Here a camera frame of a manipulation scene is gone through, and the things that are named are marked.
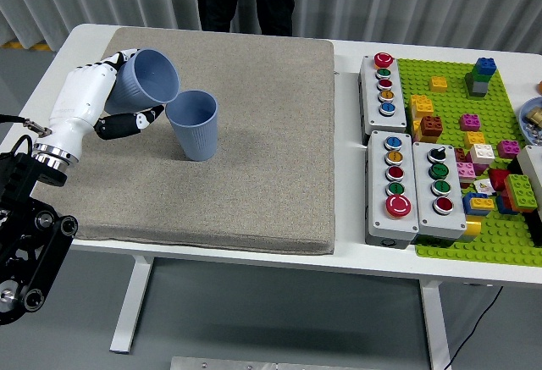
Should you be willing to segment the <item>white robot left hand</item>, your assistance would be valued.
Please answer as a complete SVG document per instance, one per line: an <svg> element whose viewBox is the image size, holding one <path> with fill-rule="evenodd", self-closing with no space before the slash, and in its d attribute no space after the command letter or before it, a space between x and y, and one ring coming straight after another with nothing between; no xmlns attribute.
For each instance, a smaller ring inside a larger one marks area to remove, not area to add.
<svg viewBox="0 0 542 370"><path fill-rule="evenodd" d="M69 72L49 119L51 133L34 145L36 157L79 162L85 135L104 140L136 135L179 92L175 66L161 52L127 49Z"/></svg>

